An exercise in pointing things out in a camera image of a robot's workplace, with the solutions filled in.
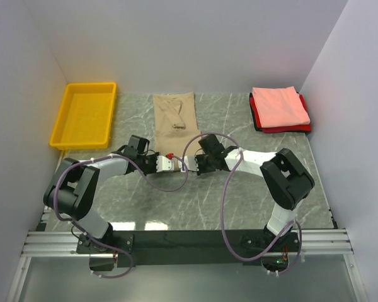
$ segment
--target yellow plastic tray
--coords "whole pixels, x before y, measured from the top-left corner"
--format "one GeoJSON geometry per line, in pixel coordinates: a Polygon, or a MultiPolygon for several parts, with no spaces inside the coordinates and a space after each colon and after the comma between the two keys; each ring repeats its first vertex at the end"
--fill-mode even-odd
{"type": "Polygon", "coordinates": [[[59,150],[107,148],[116,83],[72,83],[63,95],[49,145],[59,150]]]}

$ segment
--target glass panel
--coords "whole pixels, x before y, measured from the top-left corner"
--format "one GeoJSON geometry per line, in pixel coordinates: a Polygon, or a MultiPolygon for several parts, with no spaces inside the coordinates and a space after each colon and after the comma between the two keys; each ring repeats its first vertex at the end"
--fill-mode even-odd
{"type": "MultiPolygon", "coordinates": [[[[123,269],[115,269],[112,274],[123,269]]],[[[343,256],[309,256],[287,274],[241,264],[141,266],[120,279],[89,273],[87,258],[36,258],[20,301],[356,301],[343,256]]]]}

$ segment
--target beige pants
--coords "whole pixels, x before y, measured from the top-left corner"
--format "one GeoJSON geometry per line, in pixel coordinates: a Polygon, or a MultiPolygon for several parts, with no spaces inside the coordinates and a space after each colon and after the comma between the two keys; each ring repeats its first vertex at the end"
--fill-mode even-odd
{"type": "MultiPolygon", "coordinates": [[[[196,121],[195,95],[193,92],[155,94],[153,100],[156,118],[155,149],[161,155],[174,153],[181,157],[189,140],[200,134],[196,121]]],[[[199,140],[200,138],[196,139],[189,146],[186,155],[195,155],[200,149],[199,140]]]]}

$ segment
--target marble tabletop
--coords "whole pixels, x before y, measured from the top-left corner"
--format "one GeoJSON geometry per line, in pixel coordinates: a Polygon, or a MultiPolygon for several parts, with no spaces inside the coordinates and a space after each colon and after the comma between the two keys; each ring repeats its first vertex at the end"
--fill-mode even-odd
{"type": "MultiPolygon", "coordinates": [[[[315,180],[315,188],[298,210],[297,219],[303,228],[333,228],[318,170],[311,148],[303,133],[266,134],[255,131],[249,94],[196,94],[198,128],[234,137],[248,150],[275,152],[289,148],[306,166],[315,180]]],[[[73,159],[100,157],[126,144],[132,134],[148,138],[154,146],[154,109],[151,94],[121,94],[113,116],[111,142],[105,150],[74,150],[73,159]]],[[[225,146],[230,145],[225,139],[225,146]]],[[[191,173],[186,185],[177,192],[164,193],[150,187],[139,173],[113,177],[98,184],[93,206],[119,229],[136,230],[213,230],[219,229],[221,193],[228,173],[197,176],[191,173]]],[[[184,175],[166,172],[149,176],[159,186],[179,185],[184,175]]],[[[238,172],[227,190],[226,228],[263,228],[273,209],[274,201],[265,181],[258,176],[238,172]]],[[[69,230],[70,225],[50,214],[46,230],[69,230]]]]}

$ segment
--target red towel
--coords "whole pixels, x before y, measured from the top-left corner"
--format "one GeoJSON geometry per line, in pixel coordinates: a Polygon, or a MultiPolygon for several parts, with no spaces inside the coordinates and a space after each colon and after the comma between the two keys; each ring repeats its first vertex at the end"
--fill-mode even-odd
{"type": "MultiPolygon", "coordinates": [[[[300,100],[302,103],[302,107],[304,107],[305,111],[307,110],[307,105],[305,104],[304,97],[300,94],[300,100]]],[[[298,131],[298,132],[311,132],[311,124],[309,125],[294,125],[294,126],[283,126],[283,127],[273,127],[273,128],[262,128],[260,125],[260,118],[258,115],[258,110],[255,106],[255,100],[253,99],[252,94],[249,94],[249,104],[251,106],[251,110],[253,112],[253,123],[255,123],[256,130],[262,130],[264,133],[278,133],[278,132],[286,132],[286,131],[298,131]]]]}
{"type": "Polygon", "coordinates": [[[275,89],[254,87],[252,95],[262,128],[308,125],[311,122],[294,86],[275,89]]]}

